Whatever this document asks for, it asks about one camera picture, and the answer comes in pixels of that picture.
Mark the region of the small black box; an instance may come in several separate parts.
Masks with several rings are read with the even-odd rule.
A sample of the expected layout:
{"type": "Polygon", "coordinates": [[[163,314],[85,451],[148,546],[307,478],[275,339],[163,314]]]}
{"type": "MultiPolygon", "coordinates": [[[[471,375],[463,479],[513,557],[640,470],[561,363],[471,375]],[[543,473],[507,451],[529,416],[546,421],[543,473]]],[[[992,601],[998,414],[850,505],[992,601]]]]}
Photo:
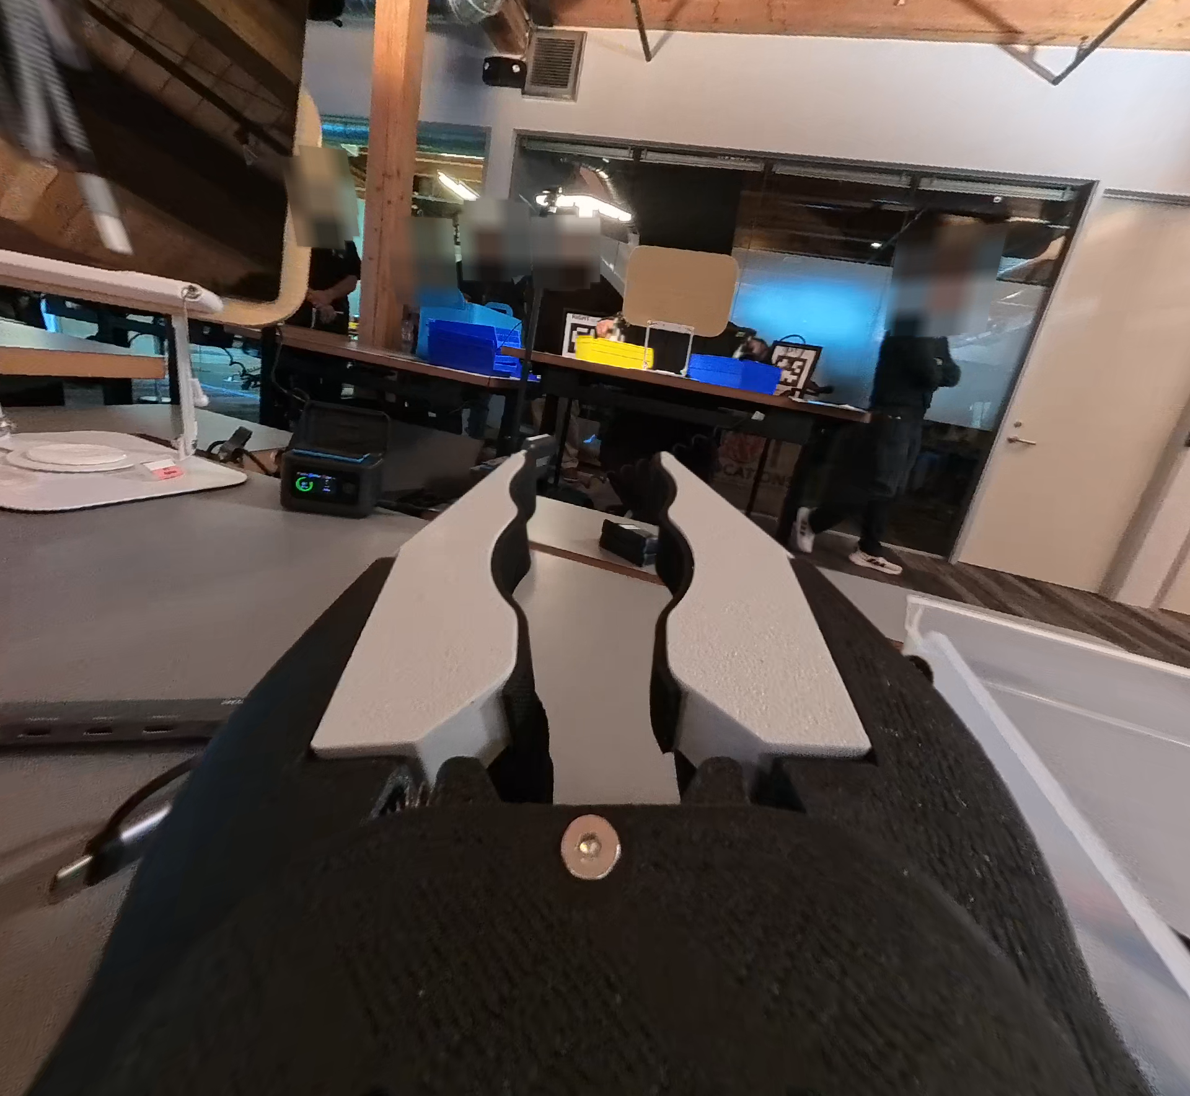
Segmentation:
{"type": "Polygon", "coordinates": [[[631,568],[655,568],[660,535],[633,522],[605,519],[597,544],[600,552],[631,568]]]}

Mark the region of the wooden top table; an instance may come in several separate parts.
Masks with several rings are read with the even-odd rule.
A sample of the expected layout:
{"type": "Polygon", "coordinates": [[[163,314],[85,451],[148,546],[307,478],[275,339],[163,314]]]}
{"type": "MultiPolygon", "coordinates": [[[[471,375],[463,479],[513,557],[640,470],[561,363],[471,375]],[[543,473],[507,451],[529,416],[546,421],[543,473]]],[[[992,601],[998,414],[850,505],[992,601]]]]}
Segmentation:
{"type": "Polygon", "coordinates": [[[521,381],[494,372],[467,372],[388,350],[351,336],[283,326],[273,339],[273,392],[338,386],[351,408],[372,408],[392,421],[444,433],[470,433],[470,416],[494,421],[491,451],[521,448],[526,398],[521,381]]]}
{"type": "Polygon", "coordinates": [[[548,398],[597,410],[627,410],[681,421],[772,443],[812,447],[871,424],[869,410],[831,402],[802,402],[749,389],[694,381],[681,375],[602,366],[533,350],[529,375],[548,398]]]}

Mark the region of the white door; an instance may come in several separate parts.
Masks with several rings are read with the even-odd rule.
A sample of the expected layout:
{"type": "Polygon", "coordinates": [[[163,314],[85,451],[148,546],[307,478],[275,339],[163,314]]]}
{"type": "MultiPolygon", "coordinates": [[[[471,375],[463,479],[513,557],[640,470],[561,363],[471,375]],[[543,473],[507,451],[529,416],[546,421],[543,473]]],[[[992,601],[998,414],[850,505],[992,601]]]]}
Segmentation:
{"type": "Polygon", "coordinates": [[[1187,408],[1187,197],[1097,190],[954,562],[1097,594],[1187,408]]]}

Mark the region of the grey usb hub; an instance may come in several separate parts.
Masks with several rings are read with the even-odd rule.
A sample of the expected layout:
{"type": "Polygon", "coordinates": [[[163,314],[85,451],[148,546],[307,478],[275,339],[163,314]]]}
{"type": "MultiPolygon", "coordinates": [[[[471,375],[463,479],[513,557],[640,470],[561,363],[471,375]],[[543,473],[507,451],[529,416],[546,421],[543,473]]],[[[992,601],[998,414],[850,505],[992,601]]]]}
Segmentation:
{"type": "Polygon", "coordinates": [[[209,742],[243,699],[2,702],[2,751],[51,751],[135,742],[209,742]]]}

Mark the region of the glass office partition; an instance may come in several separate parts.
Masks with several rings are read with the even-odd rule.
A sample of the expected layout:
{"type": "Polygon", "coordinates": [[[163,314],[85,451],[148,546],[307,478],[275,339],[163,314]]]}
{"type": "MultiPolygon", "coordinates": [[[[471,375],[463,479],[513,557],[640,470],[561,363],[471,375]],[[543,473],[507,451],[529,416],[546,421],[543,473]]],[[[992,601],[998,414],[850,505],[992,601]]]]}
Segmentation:
{"type": "Polygon", "coordinates": [[[748,156],[602,138],[521,134],[513,197],[605,200],[641,245],[732,254],[732,321],[767,345],[820,345],[812,386],[828,402],[871,402],[897,277],[925,277],[916,251],[942,225],[989,225],[963,282],[965,326],[947,332],[962,372],[925,414],[923,447],[891,514],[895,546],[946,557],[982,482],[992,437],[1032,345],[1050,288],[1092,200],[1090,180],[983,176],[748,156]]]}

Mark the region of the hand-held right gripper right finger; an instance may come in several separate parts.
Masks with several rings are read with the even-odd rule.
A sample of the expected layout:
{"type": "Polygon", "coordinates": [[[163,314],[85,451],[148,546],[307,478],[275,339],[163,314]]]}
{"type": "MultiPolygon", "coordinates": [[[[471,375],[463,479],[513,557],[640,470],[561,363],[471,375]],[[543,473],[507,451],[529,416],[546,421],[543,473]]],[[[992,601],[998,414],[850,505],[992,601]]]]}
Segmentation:
{"type": "Polygon", "coordinates": [[[860,760],[871,737],[792,554],[676,455],[655,456],[655,740],[691,769],[737,760],[758,781],[785,759],[860,760]]]}

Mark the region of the clear plastic bin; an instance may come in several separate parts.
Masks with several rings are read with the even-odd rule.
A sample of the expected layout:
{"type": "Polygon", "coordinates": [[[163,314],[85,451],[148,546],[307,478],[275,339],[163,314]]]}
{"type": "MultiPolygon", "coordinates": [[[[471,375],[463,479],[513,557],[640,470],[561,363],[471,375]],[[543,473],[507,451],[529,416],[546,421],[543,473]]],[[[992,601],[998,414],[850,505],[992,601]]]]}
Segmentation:
{"type": "Polygon", "coordinates": [[[905,626],[1029,821],[1126,1048],[1187,1093],[1187,669],[928,597],[905,626]]]}

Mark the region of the printed cardboard box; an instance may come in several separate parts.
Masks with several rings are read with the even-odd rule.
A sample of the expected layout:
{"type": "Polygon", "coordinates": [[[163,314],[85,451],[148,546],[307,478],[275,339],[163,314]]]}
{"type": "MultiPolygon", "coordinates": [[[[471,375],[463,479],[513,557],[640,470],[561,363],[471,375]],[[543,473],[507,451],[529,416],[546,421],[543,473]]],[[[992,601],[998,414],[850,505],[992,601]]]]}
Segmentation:
{"type": "Polygon", "coordinates": [[[721,433],[710,487],[735,509],[779,519],[799,447],[754,433],[721,433]]]}

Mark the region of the blue storage bins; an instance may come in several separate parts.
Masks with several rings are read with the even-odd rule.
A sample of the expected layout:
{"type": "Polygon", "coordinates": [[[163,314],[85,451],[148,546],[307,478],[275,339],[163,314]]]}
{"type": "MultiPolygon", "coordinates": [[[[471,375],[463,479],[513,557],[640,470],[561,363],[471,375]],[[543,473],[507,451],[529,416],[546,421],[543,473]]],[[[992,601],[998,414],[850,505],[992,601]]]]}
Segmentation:
{"type": "Polygon", "coordinates": [[[507,305],[422,305],[415,357],[440,370],[513,376],[522,349],[522,322],[507,305]]]}

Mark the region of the printed tag board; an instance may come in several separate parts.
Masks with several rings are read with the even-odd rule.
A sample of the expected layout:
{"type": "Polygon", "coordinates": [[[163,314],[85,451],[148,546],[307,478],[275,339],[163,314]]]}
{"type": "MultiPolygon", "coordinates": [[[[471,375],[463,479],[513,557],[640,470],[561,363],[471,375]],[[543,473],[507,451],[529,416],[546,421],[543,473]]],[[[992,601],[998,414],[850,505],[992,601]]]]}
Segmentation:
{"type": "Polygon", "coordinates": [[[822,349],[802,340],[775,340],[767,362],[779,370],[775,398],[803,401],[817,394],[813,370],[822,349]]]}
{"type": "Polygon", "coordinates": [[[611,339],[619,332],[619,314],[596,318],[583,312],[567,312],[561,326],[561,357],[578,359],[580,339],[611,339]]]}

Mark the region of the large beige framed mirror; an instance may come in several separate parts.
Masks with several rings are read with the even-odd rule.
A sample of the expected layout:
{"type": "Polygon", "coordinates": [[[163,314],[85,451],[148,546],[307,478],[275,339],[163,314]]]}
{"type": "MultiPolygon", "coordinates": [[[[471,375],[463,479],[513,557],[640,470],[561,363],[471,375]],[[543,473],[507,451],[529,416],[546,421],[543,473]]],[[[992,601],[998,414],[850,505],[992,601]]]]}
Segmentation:
{"type": "Polygon", "coordinates": [[[312,0],[0,0],[2,286],[220,314],[301,296],[312,0]]]}

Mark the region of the white mirror stand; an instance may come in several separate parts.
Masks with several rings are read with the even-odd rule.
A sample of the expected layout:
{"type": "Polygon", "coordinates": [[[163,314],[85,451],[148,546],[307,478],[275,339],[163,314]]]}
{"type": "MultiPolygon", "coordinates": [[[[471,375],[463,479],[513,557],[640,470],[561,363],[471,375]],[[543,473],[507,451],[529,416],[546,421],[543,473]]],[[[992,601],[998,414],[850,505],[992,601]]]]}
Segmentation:
{"type": "Polygon", "coordinates": [[[2,251],[2,285],[70,300],[168,314],[176,340],[181,433],[173,443],[112,430],[2,433],[0,505],[14,514],[70,514],[213,494],[245,486],[238,466],[199,455],[206,406],[190,370],[188,321],[221,318],[225,300],[190,282],[106,270],[2,251]]]}

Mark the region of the wooden support post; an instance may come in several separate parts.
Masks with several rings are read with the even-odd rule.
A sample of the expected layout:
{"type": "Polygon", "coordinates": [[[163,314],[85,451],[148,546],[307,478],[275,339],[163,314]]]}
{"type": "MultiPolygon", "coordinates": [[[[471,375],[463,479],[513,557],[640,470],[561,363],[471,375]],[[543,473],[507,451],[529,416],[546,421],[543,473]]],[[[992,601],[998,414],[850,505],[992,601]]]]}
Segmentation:
{"type": "Polygon", "coordinates": [[[399,350],[412,300],[410,214],[427,0],[377,0],[363,200],[363,343],[399,350]]]}

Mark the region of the black power station green display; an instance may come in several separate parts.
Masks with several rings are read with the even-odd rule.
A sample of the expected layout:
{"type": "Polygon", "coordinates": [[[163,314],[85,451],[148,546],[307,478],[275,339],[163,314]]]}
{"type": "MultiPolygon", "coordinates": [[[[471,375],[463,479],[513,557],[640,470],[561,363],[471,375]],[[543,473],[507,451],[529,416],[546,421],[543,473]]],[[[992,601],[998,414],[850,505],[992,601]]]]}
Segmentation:
{"type": "Polygon", "coordinates": [[[280,505],[367,519],[379,509],[392,421],[379,410],[307,402],[279,460],[280,505]]]}

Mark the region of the grey wall vent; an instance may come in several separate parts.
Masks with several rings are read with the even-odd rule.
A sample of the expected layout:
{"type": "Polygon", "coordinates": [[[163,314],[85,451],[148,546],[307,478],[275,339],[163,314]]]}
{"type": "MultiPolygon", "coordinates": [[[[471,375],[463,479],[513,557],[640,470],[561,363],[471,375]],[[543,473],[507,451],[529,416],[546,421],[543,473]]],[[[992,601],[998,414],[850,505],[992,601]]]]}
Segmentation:
{"type": "Polygon", "coordinates": [[[535,28],[526,58],[526,81],[521,93],[535,100],[575,104],[588,31],[535,28]]]}

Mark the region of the dark blue storage bin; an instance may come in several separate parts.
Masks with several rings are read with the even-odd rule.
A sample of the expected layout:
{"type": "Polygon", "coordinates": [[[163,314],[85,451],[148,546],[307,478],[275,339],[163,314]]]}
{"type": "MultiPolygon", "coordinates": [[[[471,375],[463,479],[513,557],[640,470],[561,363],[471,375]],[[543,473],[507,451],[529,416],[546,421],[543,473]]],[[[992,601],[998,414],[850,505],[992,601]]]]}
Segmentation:
{"type": "Polygon", "coordinates": [[[772,398],[781,384],[781,366],[732,357],[694,353],[687,362],[687,376],[705,386],[772,398]]]}

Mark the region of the small beige rounded board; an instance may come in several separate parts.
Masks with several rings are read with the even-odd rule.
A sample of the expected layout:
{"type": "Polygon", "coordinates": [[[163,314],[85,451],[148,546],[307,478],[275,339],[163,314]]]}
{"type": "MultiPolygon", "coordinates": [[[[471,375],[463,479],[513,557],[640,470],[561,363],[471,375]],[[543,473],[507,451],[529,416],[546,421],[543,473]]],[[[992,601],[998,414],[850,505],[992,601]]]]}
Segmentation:
{"type": "Polygon", "coordinates": [[[732,256],[637,245],[623,273],[627,326],[687,336],[681,375],[694,359],[694,339],[719,339],[732,318],[740,269],[732,256]]]}

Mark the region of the yellow storage bin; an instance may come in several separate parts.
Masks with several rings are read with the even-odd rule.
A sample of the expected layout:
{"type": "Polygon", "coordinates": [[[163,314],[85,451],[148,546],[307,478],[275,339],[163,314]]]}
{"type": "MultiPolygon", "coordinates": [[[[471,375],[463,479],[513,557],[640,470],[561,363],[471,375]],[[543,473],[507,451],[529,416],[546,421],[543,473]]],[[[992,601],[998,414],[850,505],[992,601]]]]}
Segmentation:
{"type": "Polygon", "coordinates": [[[588,363],[611,366],[611,370],[628,370],[628,372],[651,372],[655,370],[655,349],[637,345],[628,340],[611,340],[597,336],[578,336],[575,339],[575,357],[588,363]]]}

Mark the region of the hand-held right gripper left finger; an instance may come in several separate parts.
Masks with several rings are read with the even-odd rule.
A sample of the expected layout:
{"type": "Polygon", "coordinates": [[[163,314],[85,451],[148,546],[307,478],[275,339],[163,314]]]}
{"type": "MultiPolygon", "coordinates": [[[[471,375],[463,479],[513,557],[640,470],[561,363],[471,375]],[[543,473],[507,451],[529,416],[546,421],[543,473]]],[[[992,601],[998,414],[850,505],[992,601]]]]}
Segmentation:
{"type": "Polygon", "coordinates": [[[515,451],[405,541],[312,735],[319,760],[405,759],[434,781],[454,759],[498,781],[552,781],[529,617],[538,466],[515,451]]]}

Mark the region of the short black cable grey plug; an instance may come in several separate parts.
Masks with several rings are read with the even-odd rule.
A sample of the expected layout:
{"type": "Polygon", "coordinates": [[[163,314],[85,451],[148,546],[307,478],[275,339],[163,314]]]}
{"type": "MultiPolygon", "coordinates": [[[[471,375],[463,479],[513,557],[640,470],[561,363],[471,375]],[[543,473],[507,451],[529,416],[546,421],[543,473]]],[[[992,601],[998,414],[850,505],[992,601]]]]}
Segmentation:
{"type": "Polygon", "coordinates": [[[199,760],[200,757],[190,757],[127,797],[85,843],[82,855],[54,873],[50,902],[63,902],[137,865],[168,821],[177,790],[195,772],[199,760]]]}

